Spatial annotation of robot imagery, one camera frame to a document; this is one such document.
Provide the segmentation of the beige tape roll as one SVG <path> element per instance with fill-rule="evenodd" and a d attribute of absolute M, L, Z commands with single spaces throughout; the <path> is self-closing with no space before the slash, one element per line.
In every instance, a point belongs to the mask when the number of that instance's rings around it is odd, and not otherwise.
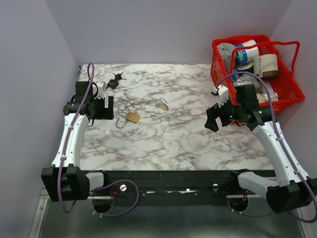
<path fill-rule="evenodd" d="M 254 74 L 261 79 L 275 79 L 279 75 L 276 54 L 261 55 L 253 60 Z"/>

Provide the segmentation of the grey crumpled bag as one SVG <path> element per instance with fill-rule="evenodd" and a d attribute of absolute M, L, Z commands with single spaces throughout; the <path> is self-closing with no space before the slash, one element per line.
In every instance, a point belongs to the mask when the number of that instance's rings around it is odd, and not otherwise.
<path fill-rule="evenodd" d="M 236 47 L 230 43 L 221 43 L 217 45 L 217 49 L 226 68 L 229 68 L 231 65 L 232 52 L 235 48 Z"/>

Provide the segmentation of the white blue paper cup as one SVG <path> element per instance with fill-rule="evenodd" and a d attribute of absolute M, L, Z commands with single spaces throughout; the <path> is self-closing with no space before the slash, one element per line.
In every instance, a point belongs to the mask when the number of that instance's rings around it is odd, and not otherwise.
<path fill-rule="evenodd" d="M 242 44 L 239 44 L 236 47 L 237 48 L 238 47 L 247 47 L 247 46 L 252 46 L 255 44 L 256 44 L 256 41 L 252 39 L 252 40 L 246 41 Z M 243 64 L 249 63 L 249 62 L 253 61 L 254 58 L 258 57 L 259 55 L 260 55 L 260 53 L 259 53 L 258 47 L 237 50 L 236 51 L 236 64 L 243 65 Z"/>

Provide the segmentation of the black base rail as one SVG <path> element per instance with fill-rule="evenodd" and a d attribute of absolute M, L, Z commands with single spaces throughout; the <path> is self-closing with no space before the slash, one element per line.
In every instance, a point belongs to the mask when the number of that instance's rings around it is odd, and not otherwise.
<path fill-rule="evenodd" d="M 96 203 L 116 207 L 222 206 L 228 197 L 241 199 L 253 193 L 235 184 L 230 170 L 104 171 L 111 188 L 92 191 Z"/>

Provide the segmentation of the small brass padlock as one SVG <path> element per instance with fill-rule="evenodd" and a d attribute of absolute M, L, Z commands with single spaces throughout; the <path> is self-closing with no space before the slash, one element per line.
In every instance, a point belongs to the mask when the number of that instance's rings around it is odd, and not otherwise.
<path fill-rule="evenodd" d="M 164 98 L 160 98 L 159 101 L 162 103 L 162 108 L 164 110 L 167 110 L 168 109 L 168 105 L 167 105 L 167 101 L 164 99 Z"/>

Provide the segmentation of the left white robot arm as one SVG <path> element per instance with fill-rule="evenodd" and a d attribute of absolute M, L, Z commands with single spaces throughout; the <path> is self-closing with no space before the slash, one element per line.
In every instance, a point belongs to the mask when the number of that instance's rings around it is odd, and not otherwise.
<path fill-rule="evenodd" d="M 114 97 L 105 97 L 106 83 L 78 81 L 75 95 L 63 107 L 64 130 L 57 154 L 41 178 L 53 202 L 86 200 L 91 191 L 99 196 L 109 192 L 110 184 L 102 172 L 80 169 L 80 153 L 89 124 L 114 118 Z"/>

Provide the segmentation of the beige lotion pump bottle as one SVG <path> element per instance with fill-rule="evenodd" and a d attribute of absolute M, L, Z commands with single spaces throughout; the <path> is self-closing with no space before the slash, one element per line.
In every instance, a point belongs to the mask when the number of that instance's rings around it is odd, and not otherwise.
<path fill-rule="evenodd" d="M 276 92 L 270 91 L 269 94 L 272 102 L 278 101 L 278 94 Z M 257 90 L 257 99 L 259 103 L 269 102 L 269 96 L 266 91 L 263 90 Z"/>

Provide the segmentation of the large brass padlock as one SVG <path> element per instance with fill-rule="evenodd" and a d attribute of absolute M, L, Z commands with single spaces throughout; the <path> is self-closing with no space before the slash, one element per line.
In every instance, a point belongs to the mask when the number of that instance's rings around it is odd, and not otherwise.
<path fill-rule="evenodd" d="M 116 122 L 115 122 L 115 127 L 118 129 L 122 129 L 126 126 L 127 122 L 133 122 L 133 123 L 137 123 L 140 119 L 140 115 L 134 112 L 129 112 L 125 118 L 125 122 L 123 125 L 119 125 L 118 122 L 120 120 L 120 118 L 117 118 Z"/>

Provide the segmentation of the red plastic basket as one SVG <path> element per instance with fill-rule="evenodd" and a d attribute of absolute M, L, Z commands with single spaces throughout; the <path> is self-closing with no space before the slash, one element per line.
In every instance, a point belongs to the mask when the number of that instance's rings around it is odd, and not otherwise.
<path fill-rule="evenodd" d="M 213 55 L 211 63 L 211 78 L 214 85 L 217 85 L 224 77 L 232 72 L 231 68 L 225 68 L 225 64 L 222 60 L 219 50 L 217 49 L 217 46 L 221 43 L 231 43 L 236 46 L 248 40 L 255 40 L 255 46 L 259 48 L 260 55 L 277 55 L 279 75 L 270 83 L 272 89 L 278 95 L 278 101 L 273 102 L 274 112 L 276 114 L 279 114 L 292 104 L 303 101 L 305 99 L 305 95 L 303 94 L 293 77 L 294 66 L 300 48 L 300 42 L 271 41 L 267 35 L 242 35 L 222 39 L 214 39 L 212 42 Z M 291 70 L 287 69 L 286 65 L 280 57 L 280 51 L 275 47 L 276 45 L 296 45 L 291 64 Z"/>

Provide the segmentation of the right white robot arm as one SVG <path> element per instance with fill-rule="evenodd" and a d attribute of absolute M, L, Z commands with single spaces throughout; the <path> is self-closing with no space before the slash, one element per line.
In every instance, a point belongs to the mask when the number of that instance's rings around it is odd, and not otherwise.
<path fill-rule="evenodd" d="M 206 110 L 205 128 L 219 130 L 216 119 L 222 126 L 243 122 L 258 138 L 274 168 L 276 180 L 261 177 L 248 169 L 233 172 L 228 189 L 233 194 L 249 190 L 264 198 L 275 213 L 288 212 L 308 206 L 317 194 L 317 180 L 310 178 L 299 165 L 288 146 L 275 114 L 269 106 L 260 107 L 255 86 L 241 85 L 235 88 L 237 105 L 228 97 L 228 88 L 218 86 L 212 94 L 218 102 Z"/>

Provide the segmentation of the black padlock with keys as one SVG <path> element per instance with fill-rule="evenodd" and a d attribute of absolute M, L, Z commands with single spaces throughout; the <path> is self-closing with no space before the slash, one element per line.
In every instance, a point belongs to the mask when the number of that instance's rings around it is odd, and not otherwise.
<path fill-rule="evenodd" d="M 126 80 L 126 78 L 123 78 L 123 72 L 121 73 L 113 73 L 114 79 L 111 79 L 107 84 L 104 90 L 107 90 L 108 88 L 114 90 L 118 85 L 120 80 Z"/>

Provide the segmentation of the clear plastic bag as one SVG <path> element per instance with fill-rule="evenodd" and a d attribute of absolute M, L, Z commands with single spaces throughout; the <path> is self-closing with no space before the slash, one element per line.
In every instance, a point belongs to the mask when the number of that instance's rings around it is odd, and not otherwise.
<path fill-rule="evenodd" d="M 255 77 L 248 74 L 242 74 L 232 84 L 234 87 L 248 84 L 254 85 L 256 89 L 260 87 L 260 83 L 258 82 L 258 80 Z"/>

